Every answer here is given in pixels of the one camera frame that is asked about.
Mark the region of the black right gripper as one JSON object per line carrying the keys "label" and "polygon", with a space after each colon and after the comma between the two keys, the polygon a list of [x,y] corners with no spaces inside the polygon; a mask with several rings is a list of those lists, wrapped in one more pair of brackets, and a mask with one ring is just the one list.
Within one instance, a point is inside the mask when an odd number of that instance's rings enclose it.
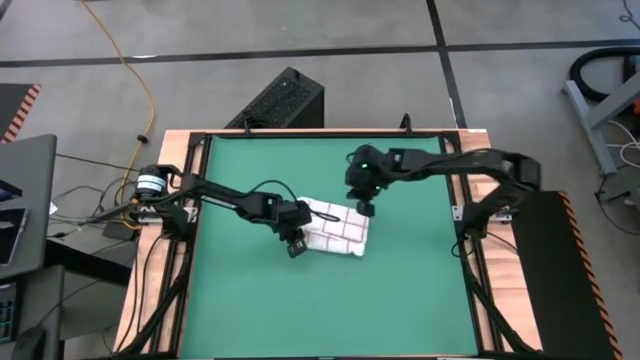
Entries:
{"label": "black right gripper", "polygon": [[365,144],[349,153],[346,160],[348,167],[345,184],[349,187],[346,197],[358,200],[358,214],[374,217],[375,206],[370,201],[399,180],[399,152],[390,148],[383,153],[378,148]]}

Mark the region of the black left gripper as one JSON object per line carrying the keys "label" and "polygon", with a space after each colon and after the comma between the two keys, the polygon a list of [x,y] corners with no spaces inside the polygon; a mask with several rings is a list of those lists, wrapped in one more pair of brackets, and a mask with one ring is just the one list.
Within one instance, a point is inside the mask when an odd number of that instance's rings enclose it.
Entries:
{"label": "black left gripper", "polygon": [[276,222],[272,230],[281,240],[287,241],[290,258],[296,258],[308,250],[302,227],[312,222],[309,205],[301,200],[283,201],[275,207]]}

